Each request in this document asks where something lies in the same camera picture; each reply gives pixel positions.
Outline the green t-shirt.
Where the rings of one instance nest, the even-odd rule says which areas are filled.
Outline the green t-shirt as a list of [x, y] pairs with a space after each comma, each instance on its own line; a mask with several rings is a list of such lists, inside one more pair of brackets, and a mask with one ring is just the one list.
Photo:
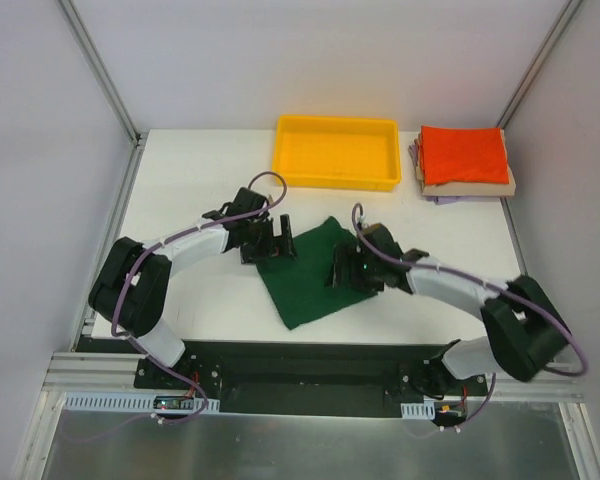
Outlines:
[[373, 297], [350, 288], [326, 284], [334, 248], [355, 243], [354, 235], [329, 216], [320, 225], [294, 238], [297, 257], [275, 257], [257, 271], [284, 326], [294, 330]]

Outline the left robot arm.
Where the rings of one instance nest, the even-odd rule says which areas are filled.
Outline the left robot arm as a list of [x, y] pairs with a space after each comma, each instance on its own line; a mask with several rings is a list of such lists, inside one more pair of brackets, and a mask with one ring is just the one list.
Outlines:
[[115, 333], [137, 342], [159, 361], [156, 375], [168, 388], [184, 387], [191, 365], [183, 359], [184, 341], [163, 317], [169, 282], [181, 271], [232, 249], [243, 264], [297, 257], [290, 217], [280, 216], [281, 233], [263, 213], [233, 219], [211, 211], [198, 222], [147, 244], [122, 237], [114, 242], [88, 296], [88, 305], [111, 323]]

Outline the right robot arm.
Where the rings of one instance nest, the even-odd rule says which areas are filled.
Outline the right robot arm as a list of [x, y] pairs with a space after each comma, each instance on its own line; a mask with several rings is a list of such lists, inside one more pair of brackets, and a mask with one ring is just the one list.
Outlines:
[[504, 372], [529, 382], [569, 344], [568, 328], [532, 278], [484, 282], [418, 249], [391, 260], [363, 244], [339, 244], [326, 284], [371, 295], [398, 289], [483, 323], [485, 336], [451, 341], [411, 375], [412, 385], [428, 394], [453, 394], [466, 379], [482, 373]]

